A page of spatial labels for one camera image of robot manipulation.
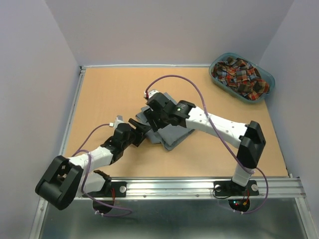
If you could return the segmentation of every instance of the aluminum frame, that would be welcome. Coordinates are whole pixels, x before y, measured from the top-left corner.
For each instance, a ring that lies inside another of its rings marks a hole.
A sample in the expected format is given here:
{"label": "aluminum frame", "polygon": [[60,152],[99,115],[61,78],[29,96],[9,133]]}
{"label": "aluminum frame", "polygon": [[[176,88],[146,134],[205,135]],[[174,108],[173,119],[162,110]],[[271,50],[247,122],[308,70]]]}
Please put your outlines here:
{"label": "aluminum frame", "polygon": [[[87,68],[102,67],[207,67],[208,65],[101,65],[81,67],[79,81],[74,96],[72,109],[67,122],[65,134],[59,154],[63,154],[68,142],[70,129],[74,119],[78,98],[80,95],[82,83]],[[266,183],[262,177],[253,177],[259,187],[260,195],[254,198],[263,198],[266,193]],[[269,198],[295,198],[296,204],[307,233],[308,238],[318,239],[318,233],[311,217],[306,194],[299,178],[289,177],[268,177]],[[230,180],[230,177],[181,177],[181,178],[123,178],[113,177],[113,181],[126,181],[127,195],[125,198],[116,198],[117,200],[216,200],[212,196],[212,189],[215,181]],[[75,198],[75,200],[89,200],[88,198]],[[30,239],[39,239],[42,224],[48,202],[42,198],[39,199],[38,208],[32,225]]]}

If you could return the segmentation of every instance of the red plaid fabric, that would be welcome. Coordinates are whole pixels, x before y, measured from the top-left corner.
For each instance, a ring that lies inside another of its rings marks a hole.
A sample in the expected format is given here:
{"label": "red plaid fabric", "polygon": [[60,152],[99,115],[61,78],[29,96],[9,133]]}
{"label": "red plaid fabric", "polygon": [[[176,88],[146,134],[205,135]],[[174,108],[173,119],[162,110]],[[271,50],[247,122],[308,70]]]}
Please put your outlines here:
{"label": "red plaid fabric", "polygon": [[228,57],[225,61],[217,62],[212,75],[236,93],[252,101],[269,92],[269,84],[261,79],[258,70],[241,58]]}

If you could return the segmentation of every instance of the plastic bin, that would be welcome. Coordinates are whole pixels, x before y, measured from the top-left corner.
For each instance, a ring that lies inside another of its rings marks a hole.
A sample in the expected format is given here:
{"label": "plastic bin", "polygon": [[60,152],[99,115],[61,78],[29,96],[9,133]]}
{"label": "plastic bin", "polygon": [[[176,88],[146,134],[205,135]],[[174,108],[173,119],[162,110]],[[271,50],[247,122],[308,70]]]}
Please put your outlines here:
{"label": "plastic bin", "polygon": [[213,82],[219,86],[220,88],[222,88],[224,91],[228,92],[229,94],[231,94],[232,96],[235,96],[237,97],[238,99],[240,99],[241,101],[245,102],[245,103],[258,103],[260,101],[262,101],[266,95],[270,94],[270,92],[273,90],[273,88],[275,87],[275,79],[274,77],[269,74],[267,71],[263,70],[262,68],[260,68],[259,66],[255,65],[254,63],[250,62],[255,68],[257,68],[257,70],[259,71],[260,73],[260,76],[262,79],[264,79],[268,84],[269,84],[269,92],[268,93],[265,93],[263,94],[261,97],[259,97],[257,100],[255,101],[252,101],[252,100],[249,100],[245,97],[243,97],[242,95],[239,95],[237,94],[236,92],[234,92],[231,88],[227,87],[226,85],[224,85],[223,83],[221,83],[218,79],[215,79],[213,76],[212,76],[212,69],[213,67],[215,66],[215,64],[218,62],[218,61],[222,61],[222,60],[226,60],[228,57],[234,57],[234,58],[241,58],[241,59],[244,59],[246,61],[248,61],[247,59],[245,59],[244,57],[241,57],[235,53],[225,53],[223,55],[221,55],[220,57],[218,57],[212,64],[211,66],[209,67],[209,75],[211,76]]}

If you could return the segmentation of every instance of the gray floor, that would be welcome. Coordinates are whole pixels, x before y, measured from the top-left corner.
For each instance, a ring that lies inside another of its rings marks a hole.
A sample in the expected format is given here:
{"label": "gray floor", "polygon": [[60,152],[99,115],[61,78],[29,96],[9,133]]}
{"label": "gray floor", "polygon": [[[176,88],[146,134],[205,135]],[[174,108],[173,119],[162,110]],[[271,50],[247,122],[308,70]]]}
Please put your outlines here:
{"label": "gray floor", "polygon": [[[252,208],[261,200],[252,200]],[[102,218],[92,201],[76,200],[64,211],[49,205],[42,239],[306,239],[294,199],[269,199],[250,215],[222,208],[219,200],[121,201],[134,213]]]}

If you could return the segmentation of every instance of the folded cloth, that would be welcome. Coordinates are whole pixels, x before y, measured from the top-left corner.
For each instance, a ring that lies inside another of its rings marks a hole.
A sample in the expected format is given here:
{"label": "folded cloth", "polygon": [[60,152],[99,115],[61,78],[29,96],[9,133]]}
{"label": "folded cloth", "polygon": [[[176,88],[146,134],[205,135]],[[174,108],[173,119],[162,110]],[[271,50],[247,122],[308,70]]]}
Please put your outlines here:
{"label": "folded cloth", "polygon": [[[169,94],[164,93],[164,95],[176,104],[176,101]],[[143,112],[149,108],[149,106],[141,108],[142,112],[136,115],[138,121],[147,125],[150,124],[147,122],[147,119]],[[151,141],[151,143],[161,143],[166,150],[171,151],[193,132],[193,129],[187,129],[179,125],[172,126],[169,124],[165,128],[160,128],[157,132],[154,132],[151,129],[149,132],[146,133],[146,137]]]}
{"label": "folded cloth", "polygon": [[269,92],[269,84],[261,79],[258,70],[248,61],[228,57],[215,64],[213,77],[243,97],[255,101]]}

